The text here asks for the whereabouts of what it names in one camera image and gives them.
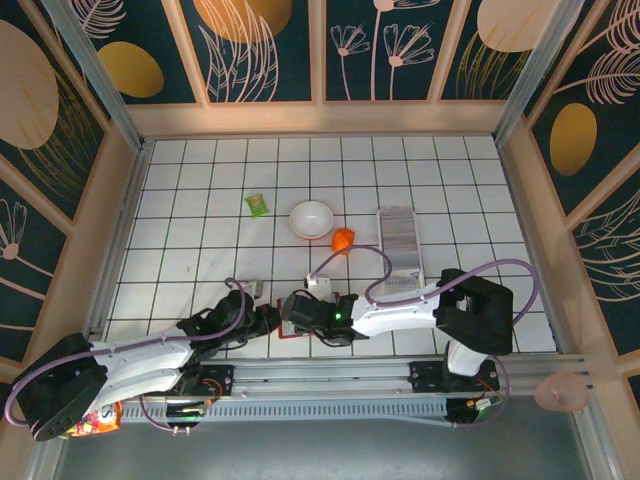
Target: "wooden frame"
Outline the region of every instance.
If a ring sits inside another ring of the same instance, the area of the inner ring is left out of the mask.
[[[555,193],[537,143],[523,118],[505,145],[505,163],[527,236],[539,253],[539,269],[556,321],[570,351],[584,354],[606,425],[624,473],[640,474],[640,416],[591,282]]]

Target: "wire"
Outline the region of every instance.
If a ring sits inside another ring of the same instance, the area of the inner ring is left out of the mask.
[[[477,380],[484,385],[484,391],[486,393],[487,389],[491,390],[493,393],[495,393],[496,395],[498,395],[500,398],[502,397],[502,394],[500,392],[498,392],[495,388],[493,388],[491,385],[489,385],[487,382],[485,382],[482,377],[477,377]]]
[[[342,255],[345,252],[349,252],[351,250],[354,249],[362,249],[362,250],[370,250],[372,252],[375,252],[377,254],[379,254],[380,256],[382,256],[382,258],[385,261],[385,274],[379,278],[378,280],[376,280],[375,282],[373,282],[371,285],[369,285],[367,287],[367,289],[364,292],[364,296],[367,299],[367,301],[369,303],[371,303],[372,305],[376,306],[376,307],[401,307],[403,305],[410,305],[412,303],[415,303],[417,301],[425,301],[429,298],[433,298],[436,297],[448,290],[450,290],[451,288],[455,287],[456,285],[459,285],[460,283],[464,282],[465,280],[475,276],[477,273],[480,272],[484,272],[485,270],[488,270],[490,268],[493,267],[498,267],[500,265],[519,265],[521,267],[526,268],[529,273],[531,274],[531,278],[533,279],[533,288],[531,289],[531,295],[529,296],[529,300],[527,301],[527,303],[525,304],[524,308],[522,309],[522,311],[520,311],[520,313],[518,315],[516,315],[516,318],[513,319],[513,324],[515,325],[516,323],[518,323],[520,321],[520,319],[529,311],[529,309],[531,308],[531,305],[533,305],[533,302],[535,302],[536,297],[538,296],[538,291],[540,290],[540,278],[538,277],[538,272],[536,272],[535,268],[533,268],[533,266],[531,266],[529,263],[524,262],[522,260],[519,260],[517,258],[505,258],[502,260],[494,260],[492,262],[489,263],[485,263],[484,265],[480,265],[479,267],[476,267],[472,270],[469,270],[468,272],[464,273],[463,275],[460,275],[458,278],[455,278],[454,280],[450,281],[449,283],[435,289],[432,292],[429,293],[425,293],[424,295],[421,295],[419,297],[414,297],[414,298],[409,298],[406,300],[396,300],[396,301],[391,301],[391,302],[377,302],[372,296],[371,296],[371,290],[373,290],[375,287],[377,287],[378,285],[380,285],[381,283],[385,282],[390,276],[391,276],[391,271],[393,269],[393,266],[391,265],[391,259],[389,258],[389,256],[384,253],[382,250],[375,248],[375,247],[371,247],[369,245],[351,245],[349,247],[345,247],[341,250],[338,250],[337,252],[335,252],[334,254],[330,255],[324,262],[322,262],[320,264],[320,266],[318,268],[316,268],[310,275],[311,278],[314,278],[316,275],[318,275],[318,273],[327,266],[327,264],[329,262],[331,262],[331,260],[333,260],[334,258],[336,258],[338,255]]]
[[[240,350],[242,347],[246,347],[247,343],[249,343],[249,340],[247,340],[245,338],[244,342],[240,343],[239,345],[236,345],[235,347],[225,347],[225,348],[219,349],[218,351],[219,352],[230,352],[231,350]]]
[[[116,353],[128,352],[128,351],[131,351],[131,350],[135,350],[137,348],[148,347],[148,346],[151,346],[151,345],[164,344],[165,342],[203,342],[203,341],[207,341],[207,340],[213,340],[214,338],[220,338],[220,337],[226,335],[227,333],[229,333],[230,331],[234,330],[238,325],[240,325],[240,323],[242,322],[242,319],[244,318],[244,313],[245,313],[245,308],[246,308],[246,303],[247,303],[247,300],[245,298],[246,295],[245,295],[244,289],[242,288],[242,285],[236,279],[229,277],[224,282],[227,285],[227,287],[229,287],[229,288],[231,288],[231,284],[234,284],[236,287],[238,287],[238,290],[240,291],[240,309],[238,310],[238,314],[237,314],[236,318],[234,319],[234,321],[227,328],[225,328],[223,330],[220,330],[219,332],[211,333],[209,335],[203,335],[201,337],[199,337],[199,336],[177,336],[177,335],[176,336],[172,336],[172,337],[163,337],[162,336],[162,337],[157,337],[157,338],[153,338],[153,339],[149,339],[149,340],[143,340],[143,341],[137,342],[137,343],[131,343],[129,345],[116,346],[114,348],[104,348],[102,350],[94,350],[94,351],[76,353],[76,354],[73,354],[73,355],[69,355],[67,357],[63,357],[63,358],[59,358],[57,360],[53,360],[53,361],[51,361],[49,363],[46,363],[45,365],[35,369],[33,372],[30,372],[28,375],[25,375],[24,378],[21,378],[13,386],[13,388],[11,390],[11,393],[7,397],[6,403],[4,405],[4,416],[7,418],[7,421],[10,424],[15,425],[17,427],[25,427],[25,426],[27,426],[27,422],[26,421],[20,420],[20,419],[14,417],[13,414],[11,413],[11,407],[13,406],[13,402],[16,400],[16,397],[18,396],[20,391],[22,391],[22,389],[29,382],[31,382],[35,378],[39,377],[43,373],[48,372],[49,370],[51,370],[53,368],[59,367],[60,365],[66,365],[67,363],[75,362],[76,360],[82,360],[84,358],[97,357],[99,355],[110,355],[110,356],[112,356],[112,355],[114,355]],[[38,435],[38,433],[40,432],[40,430],[42,428],[44,428],[44,426],[38,427],[38,424],[39,424],[39,421],[36,421],[31,426],[31,431],[32,431],[34,437]]]
[[[216,394],[215,394],[215,391],[213,389],[213,385],[211,383],[209,383],[209,382],[215,383],[216,386],[218,387],[218,391],[220,393],[218,393],[218,397],[217,398],[215,398]],[[214,379],[214,378],[205,378],[205,379],[202,380],[201,383],[204,383],[205,385],[207,385],[209,387],[209,389],[211,390],[211,393],[213,393],[214,398],[211,401],[212,404],[217,402],[218,400],[220,400],[222,398],[222,394],[224,393],[224,388],[222,387],[220,382],[218,382],[216,379]]]
[[[154,427],[160,430],[164,430],[165,432],[175,433],[177,431],[171,428],[169,425],[163,425],[160,422],[156,422],[153,418],[151,418],[151,415],[149,415],[147,408],[144,406],[144,400],[142,395],[138,397],[138,401],[140,402],[140,410],[142,410],[142,415],[144,415],[144,418],[146,418],[151,425],[153,425]]]
[[[307,297],[309,297],[311,300],[315,300],[316,302],[318,302],[318,297],[316,297],[313,293],[311,293],[309,290],[305,290],[304,288],[298,288],[297,290],[294,290],[293,292],[291,292],[292,294],[294,293],[304,293]]]
[[[316,338],[320,340],[327,347],[331,347],[331,348],[348,347],[348,345],[335,345],[335,344],[329,343],[327,338],[324,335],[320,334],[319,330],[314,330],[313,332],[316,334]]]
[[[507,372],[507,368],[504,366],[504,363],[502,363],[502,360],[500,360],[498,357],[494,357],[493,355],[491,355],[489,358],[491,358],[494,362],[496,362],[496,365],[500,367],[500,370],[502,370],[502,374],[504,375],[505,391],[504,391],[504,395],[502,396],[502,402],[500,402],[499,404],[500,406],[498,407],[498,411],[494,413],[491,417],[487,418],[486,420],[482,420],[481,422],[456,423],[455,424],[456,427],[457,426],[462,426],[465,428],[485,427],[495,422],[498,419],[498,417],[504,413],[505,409],[507,408],[507,405],[509,404],[509,398],[511,397],[511,381],[509,380],[509,373]]]

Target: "floor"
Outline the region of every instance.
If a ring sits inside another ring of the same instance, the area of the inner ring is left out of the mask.
[[[494,259],[529,259],[491,137],[344,137],[157,142],[106,340],[159,332],[213,307],[223,280],[261,279],[260,302],[276,304],[302,287],[331,254],[331,234],[306,241],[289,227],[299,203],[331,208],[335,228],[356,244],[377,245],[380,206],[409,205],[418,217],[427,283],[443,268],[471,269]],[[261,193],[270,212],[251,218],[245,198]],[[334,291],[362,294],[382,274],[374,253],[354,251],[325,270]],[[487,278],[515,294],[522,308],[531,279],[518,267]],[[277,332],[222,355],[251,358],[442,354],[448,337],[405,330],[329,348],[316,338],[280,339]],[[514,352],[555,352],[540,299],[515,327]]]

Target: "purple cable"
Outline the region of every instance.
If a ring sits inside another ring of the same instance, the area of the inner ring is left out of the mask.
[[[456,285],[464,282],[465,280],[467,280],[468,278],[473,277],[475,274],[483,272],[485,270],[488,270],[490,268],[493,267],[497,267],[500,265],[520,265],[521,267],[526,268],[529,273],[531,274],[531,278],[533,279],[533,288],[531,289],[531,296],[529,297],[529,300],[527,301],[526,305],[524,306],[524,308],[522,309],[522,311],[516,315],[516,318],[514,318],[513,320],[513,324],[515,325],[516,323],[518,323],[520,321],[520,319],[529,311],[529,309],[531,308],[531,305],[533,305],[533,302],[535,302],[536,297],[538,296],[538,291],[540,290],[540,279],[538,278],[538,272],[536,272],[536,270],[527,262],[524,262],[522,260],[518,260],[517,258],[505,258],[503,260],[494,260],[492,262],[489,263],[485,263],[484,265],[480,265],[479,267],[476,267],[472,270],[469,270],[467,273],[460,275],[458,278],[450,281],[449,283],[447,283],[446,285],[443,285],[442,287],[434,290],[433,292],[429,292],[426,293],[420,297],[414,297],[414,298],[409,298],[406,300],[396,300],[393,302],[377,302],[372,296],[371,296],[371,290],[373,290],[376,286],[380,285],[382,282],[384,282],[385,280],[387,280],[390,276],[391,276],[391,270],[392,270],[392,265],[391,265],[391,259],[389,258],[389,256],[384,253],[382,250],[375,248],[375,247],[370,247],[368,245],[351,245],[349,247],[345,247],[341,250],[338,250],[337,252],[335,252],[333,255],[331,255],[329,258],[327,258],[324,262],[322,262],[320,264],[320,266],[318,268],[316,268],[312,273],[311,273],[311,277],[315,277],[320,270],[322,270],[324,267],[327,266],[327,264],[333,260],[334,258],[336,258],[338,255],[341,255],[342,253],[354,250],[354,249],[362,249],[362,250],[370,250],[372,252],[375,252],[379,255],[382,256],[382,258],[384,259],[385,263],[386,263],[386,272],[385,274],[379,278],[378,280],[376,280],[375,282],[373,282],[371,285],[369,285],[367,287],[367,289],[364,292],[364,296],[367,299],[367,301],[369,303],[371,303],[374,306],[377,307],[401,307],[403,305],[410,305],[412,303],[415,303],[419,300],[425,301],[429,298],[435,297],[437,295],[440,295],[444,292],[446,292],[447,290],[455,287]]]
[[[472,270],[469,270],[467,273],[465,273],[464,275],[460,275],[458,278],[452,280],[451,282],[447,283],[446,285],[443,285],[442,287],[434,290],[433,292],[427,293],[425,295],[423,295],[422,297],[415,297],[415,298],[410,298],[408,300],[397,300],[395,302],[376,302],[373,297],[371,296],[371,290],[373,288],[375,288],[377,285],[380,285],[382,282],[384,282],[387,278],[389,278],[391,276],[391,269],[393,268],[391,265],[391,259],[389,258],[389,256],[384,253],[382,250],[375,248],[375,247],[370,247],[367,245],[351,245],[349,247],[345,247],[341,250],[338,250],[337,252],[335,252],[333,255],[331,255],[329,258],[327,258],[324,262],[322,262],[320,264],[320,266],[318,268],[316,268],[313,273],[311,274],[311,277],[315,277],[320,270],[322,270],[324,267],[327,266],[327,264],[333,260],[335,257],[337,257],[338,255],[344,253],[344,252],[348,252],[350,250],[353,249],[362,249],[362,250],[370,250],[372,252],[376,252],[379,255],[382,256],[382,258],[385,261],[385,264],[387,266],[386,268],[386,272],[385,274],[382,276],[382,278],[376,280],[375,282],[373,282],[371,285],[369,285],[367,287],[367,289],[364,292],[364,296],[367,299],[367,301],[369,303],[371,303],[372,305],[378,306],[378,307],[400,307],[402,305],[408,305],[411,303],[415,303],[419,300],[427,300],[429,298],[435,297],[436,295],[440,295],[444,292],[446,292],[447,290],[449,290],[450,288],[455,287],[456,285],[460,284],[461,282],[464,282],[466,279],[473,277],[476,273],[480,273],[483,272],[489,268],[493,268],[493,267],[497,267],[500,265],[519,265],[521,267],[526,268],[529,273],[531,274],[531,278],[533,280],[533,288],[531,289],[531,296],[529,297],[529,300],[527,301],[527,303],[525,304],[524,308],[522,309],[522,311],[520,311],[520,313],[518,315],[516,315],[516,318],[513,319],[513,324],[515,325],[516,323],[518,323],[520,321],[520,319],[529,311],[529,309],[531,308],[531,305],[533,305],[533,302],[535,302],[536,297],[538,296],[538,291],[540,290],[540,278],[538,277],[538,272],[536,272],[535,268],[533,268],[532,265],[530,265],[527,262],[524,262],[522,260],[518,260],[517,258],[505,258],[502,260],[494,260],[492,262],[489,263],[485,263],[484,265],[480,265],[479,267],[476,267]],[[488,418],[487,420],[483,420],[479,423],[473,423],[473,424],[465,424],[464,427],[465,428],[477,428],[477,427],[482,427],[482,426],[486,426],[489,425],[493,422],[496,421],[496,419],[502,415],[502,413],[504,412],[504,410],[507,408],[507,404],[509,403],[509,397],[511,395],[511,383],[509,381],[509,374],[507,372],[506,367],[504,366],[504,363],[502,363],[502,360],[500,360],[498,357],[495,356],[491,356],[491,358],[496,362],[496,364],[498,364],[502,370],[502,373],[504,374],[504,379],[505,379],[505,395],[504,395],[504,399],[502,400],[502,403],[500,404],[500,408],[498,409],[498,411],[492,415],[490,418]]]
[[[54,360],[52,362],[49,362],[49,363],[43,365],[42,367],[37,368],[36,370],[31,372],[30,374],[28,374],[24,378],[20,379],[20,381],[13,386],[13,389],[11,390],[11,393],[7,397],[7,402],[4,405],[4,416],[7,418],[7,421],[10,424],[15,425],[17,427],[24,427],[24,426],[27,425],[27,422],[25,422],[24,420],[19,420],[19,419],[15,418],[13,416],[13,414],[11,413],[11,406],[13,405],[13,402],[15,401],[15,399],[18,396],[18,394],[20,393],[20,391],[29,382],[31,382],[34,378],[39,377],[43,373],[48,372],[49,370],[51,370],[51,369],[53,369],[55,367],[59,367],[60,365],[65,365],[65,364],[70,363],[70,362],[75,362],[76,360],[81,360],[83,358],[97,357],[99,355],[113,355],[114,353],[128,352],[129,350],[134,350],[136,348],[142,348],[142,347],[148,347],[150,345],[156,345],[158,343],[164,343],[164,342],[204,342],[204,341],[207,341],[207,340],[213,340],[214,338],[222,337],[223,335],[226,335],[230,331],[234,330],[240,324],[240,322],[242,321],[242,318],[244,317],[244,311],[245,311],[245,307],[246,307],[246,298],[245,298],[244,289],[242,288],[242,285],[240,285],[240,282],[238,282],[236,279],[227,278],[224,281],[224,283],[229,288],[231,288],[231,285],[230,285],[231,283],[233,283],[236,287],[238,287],[238,290],[240,291],[240,298],[241,298],[241,300],[240,300],[240,310],[238,310],[238,315],[234,319],[233,323],[231,325],[229,325],[227,328],[225,328],[224,330],[221,330],[221,331],[216,332],[216,333],[211,333],[209,335],[204,335],[204,336],[201,336],[201,337],[198,337],[198,336],[192,336],[192,337],[173,336],[173,337],[165,337],[165,338],[159,337],[159,338],[154,338],[154,339],[150,339],[150,340],[144,340],[144,341],[138,342],[138,343],[132,343],[130,345],[123,345],[121,347],[116,347],[114,349],[104,348],[102,350],[95,350],[95,351],[89,351],[89,352],[76,353],[74,355],[69,355],[68,357],[59,358],[58,360]],[[32,426],[32,431],[35,430],[34,436],[36,436],[37,433],[40,431],[40,429],[37,429],[37,425],[38,425],[38,423],[36,422]]]

